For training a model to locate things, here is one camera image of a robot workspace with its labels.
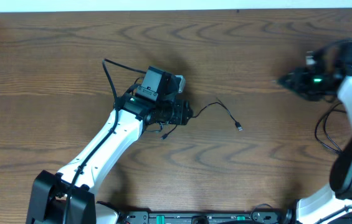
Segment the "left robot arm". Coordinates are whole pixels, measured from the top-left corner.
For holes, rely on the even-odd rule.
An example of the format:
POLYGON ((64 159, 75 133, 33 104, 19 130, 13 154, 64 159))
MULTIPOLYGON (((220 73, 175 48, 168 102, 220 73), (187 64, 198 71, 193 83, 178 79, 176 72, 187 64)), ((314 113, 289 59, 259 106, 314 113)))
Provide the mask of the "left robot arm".
POLYGON ((152 124, 184 126, 193 115, 178 96, 186 80, 149 67, 141 83, 117 96, 113 111, 83 151, 56 174, 43 170, 32 186, 27 223, 117 223, 120 213, 95 200, 121 155, 152 124))

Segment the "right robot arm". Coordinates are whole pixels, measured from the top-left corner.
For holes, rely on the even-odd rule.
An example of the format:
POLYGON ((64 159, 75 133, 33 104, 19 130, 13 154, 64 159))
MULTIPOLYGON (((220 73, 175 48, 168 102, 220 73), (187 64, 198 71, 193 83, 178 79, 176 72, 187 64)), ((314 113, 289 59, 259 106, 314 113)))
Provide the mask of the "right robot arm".
MULTIPOLYGON (((307 101, 332 96, 333 106, 319 119, 325 124, 343 105, 352 129, 352 39, 332 42, 308 52, 306 65, 278 79, 278 84, 307 101)), ((352 213, 352 138, 344 149, 334 149, 329 182, 309 197, 297 200, 280 223, 349 223, 352 213)))

